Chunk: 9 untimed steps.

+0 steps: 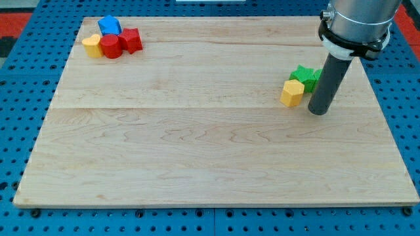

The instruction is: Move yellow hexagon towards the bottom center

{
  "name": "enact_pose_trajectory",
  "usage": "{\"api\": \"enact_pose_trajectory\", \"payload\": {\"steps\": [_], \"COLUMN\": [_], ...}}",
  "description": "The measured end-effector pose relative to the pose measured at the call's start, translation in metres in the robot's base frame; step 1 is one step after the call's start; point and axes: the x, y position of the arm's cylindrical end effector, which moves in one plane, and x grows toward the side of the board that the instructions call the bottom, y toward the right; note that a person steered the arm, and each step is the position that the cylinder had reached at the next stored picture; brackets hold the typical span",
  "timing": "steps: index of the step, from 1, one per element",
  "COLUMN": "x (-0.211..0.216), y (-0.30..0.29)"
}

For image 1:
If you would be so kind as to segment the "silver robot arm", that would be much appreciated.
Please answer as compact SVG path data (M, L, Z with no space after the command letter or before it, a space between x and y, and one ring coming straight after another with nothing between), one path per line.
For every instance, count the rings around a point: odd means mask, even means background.
M334 35L370 43L388 33L401 0L330 0L320 18Z

